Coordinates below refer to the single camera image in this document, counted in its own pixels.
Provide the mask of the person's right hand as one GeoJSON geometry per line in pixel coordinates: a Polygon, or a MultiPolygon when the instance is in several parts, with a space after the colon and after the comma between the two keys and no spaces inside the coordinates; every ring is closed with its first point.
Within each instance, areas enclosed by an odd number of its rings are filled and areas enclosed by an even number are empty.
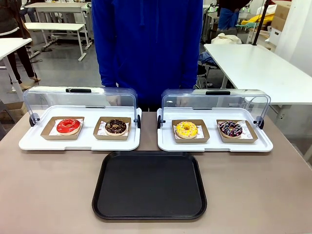
{"type": "Polygon", "coordinates": [[[109,95],[106,97],[106,100],[111,106],[120,106],[121,105],[121,96],[109,95]]]}

